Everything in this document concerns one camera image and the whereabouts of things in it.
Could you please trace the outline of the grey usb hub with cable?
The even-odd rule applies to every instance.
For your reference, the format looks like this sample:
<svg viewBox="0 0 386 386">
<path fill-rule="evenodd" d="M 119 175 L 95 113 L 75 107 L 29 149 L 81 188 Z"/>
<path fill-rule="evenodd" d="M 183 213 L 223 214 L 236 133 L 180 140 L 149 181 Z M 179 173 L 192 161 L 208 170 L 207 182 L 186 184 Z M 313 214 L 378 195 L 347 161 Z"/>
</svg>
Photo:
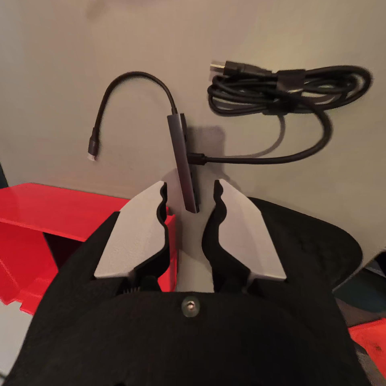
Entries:
<svg viewBox="0 0 386 386">
<path fill-rule="evenodd" d="M 197 214 L 199 209 L 199 200 L 195 188 L 194 177 L 191 166 L 188 163 L 188 148 L 186 137 L 186 118 L 183 113 L 179 113 L 175 101 L 168 87 L 157 77 L 142 71 L 131 71 L 116 77 L 107 87 L 100 103 L 95 124 L 89 139 L 88 157 L 92 161 L 96 161 L 100 150 L 100 129 L 105 108 L 113 91 L 125 81 L 142 78 L 150 80 L 157 84 L 167 95 L 171 106 L 171 114 L 167 116 L 167 123 L 171 137 L 173 152 L 175 156 L 178 177 L 180 180 L 182 197 L 185 209 L 193 214 Z"/>
</svg>

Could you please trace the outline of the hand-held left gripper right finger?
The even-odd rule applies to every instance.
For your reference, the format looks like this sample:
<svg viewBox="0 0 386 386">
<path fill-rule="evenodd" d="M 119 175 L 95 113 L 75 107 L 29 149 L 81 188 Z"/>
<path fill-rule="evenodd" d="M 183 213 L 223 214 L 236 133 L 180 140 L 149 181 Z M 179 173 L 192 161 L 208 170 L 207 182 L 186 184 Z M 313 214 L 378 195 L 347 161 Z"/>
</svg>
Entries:
<svg viewBox="0 0 386 386">
<path fill-rule="evenodd" d="M 202 235 L 213 286 L 285 283 L 287 275 L 258 207 L 224 179 L 214 182 L 214 202 Z"/>
</svg>

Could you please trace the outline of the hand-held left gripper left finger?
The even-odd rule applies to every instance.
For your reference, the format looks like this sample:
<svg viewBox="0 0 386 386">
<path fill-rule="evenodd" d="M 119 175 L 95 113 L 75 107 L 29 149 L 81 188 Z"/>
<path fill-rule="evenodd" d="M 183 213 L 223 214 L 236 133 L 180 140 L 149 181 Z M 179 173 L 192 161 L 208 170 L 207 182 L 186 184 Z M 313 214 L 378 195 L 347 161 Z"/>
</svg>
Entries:
<svg viewBox="0 0 386 386">
<path fill-rule="evenodd" d="M 170 264 L 167 183 L 158 181 L 119 211 L 95 269 L 95 278 L 160 277 Z"/>
</svg>

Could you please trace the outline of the red plastic bin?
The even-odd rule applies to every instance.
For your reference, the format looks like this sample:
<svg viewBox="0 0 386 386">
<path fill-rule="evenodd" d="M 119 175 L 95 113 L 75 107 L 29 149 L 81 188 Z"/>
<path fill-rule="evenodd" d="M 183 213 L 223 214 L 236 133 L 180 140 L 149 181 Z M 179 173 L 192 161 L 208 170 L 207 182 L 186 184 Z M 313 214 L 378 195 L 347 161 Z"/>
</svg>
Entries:
<svg viewBox="0 0 386 386">
<path fill-rule="evenodd" d="M 386 319 L 352 326 L 348 328 L 351 339 L 364 348 L 379 369 L 386 377 Z"/>
<path fill-rule="evenodd" d="M 1 189 L 0 295 L 34 315 L 70 256 L 128 199 L 33 183 Z M 176 216 L 166 206 L 170 264 L 158 278 L 163 292 L 177 281 Z"/>
</svg>

